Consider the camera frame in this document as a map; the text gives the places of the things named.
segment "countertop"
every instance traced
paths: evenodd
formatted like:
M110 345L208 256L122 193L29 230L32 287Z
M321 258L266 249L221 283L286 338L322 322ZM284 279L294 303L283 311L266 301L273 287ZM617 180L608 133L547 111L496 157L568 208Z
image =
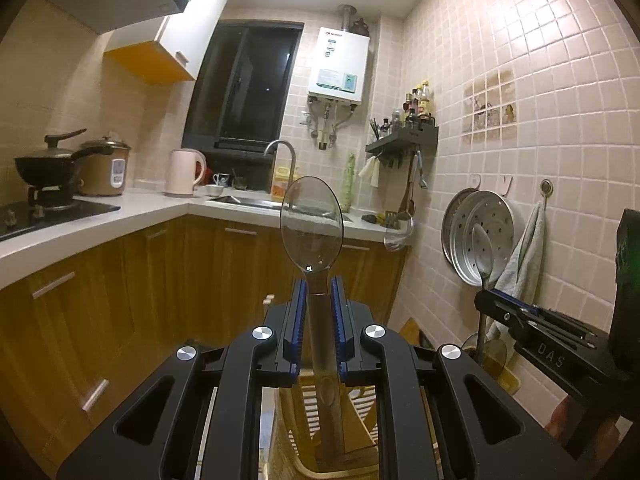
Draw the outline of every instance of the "countertop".
M232 190L235 196L268 200L261 192ZM131 189L112 198L79 197L82 200L120 206L118 211L66 222L0 242L0 288L4 288L51 264L105 242L186 214L280 227L279 211L212 202L207 198L170 198L161 192ZM385 229L360 219L362 212L348 213L344 238L383 242Z

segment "stainless steel sink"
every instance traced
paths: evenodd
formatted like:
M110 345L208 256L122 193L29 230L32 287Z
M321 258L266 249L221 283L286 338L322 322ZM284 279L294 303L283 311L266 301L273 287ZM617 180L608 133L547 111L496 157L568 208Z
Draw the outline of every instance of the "stainless steel sink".
M237 197L232 195L220 196L218 198L210 198L210 202L221 202L223 204L234 204L234 205L242 205L245 207L257 207L258 209L270 209L272 211L280 211L282 209L282 204L280 202L272 202L270 200L257 200L255 198L244 198ZM351 222L351 218L347 215L342 215L342 220L344 222Z

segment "black glass cooktop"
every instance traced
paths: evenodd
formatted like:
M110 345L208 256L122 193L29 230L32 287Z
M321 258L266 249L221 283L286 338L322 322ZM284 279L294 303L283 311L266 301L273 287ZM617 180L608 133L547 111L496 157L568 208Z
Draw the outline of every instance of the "black glass cooktop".
M119 206L74 200L73 207L62 210L35 209L26 202L0 206L0 242L45 227L117 211Z

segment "dark window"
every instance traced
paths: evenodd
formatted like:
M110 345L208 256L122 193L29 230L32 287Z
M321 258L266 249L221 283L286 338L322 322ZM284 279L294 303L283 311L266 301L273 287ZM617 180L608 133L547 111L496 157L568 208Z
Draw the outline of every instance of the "dark window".
M220 156L227 150L261 152L277 139L302 28L220 22L193 92L182 145Z

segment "white cabinet door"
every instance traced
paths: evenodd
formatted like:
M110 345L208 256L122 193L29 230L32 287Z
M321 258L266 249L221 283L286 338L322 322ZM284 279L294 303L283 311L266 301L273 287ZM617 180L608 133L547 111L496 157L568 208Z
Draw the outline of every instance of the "white cabinet door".
M194 79L226 0L191 0L181 14L167 18L160 44Z

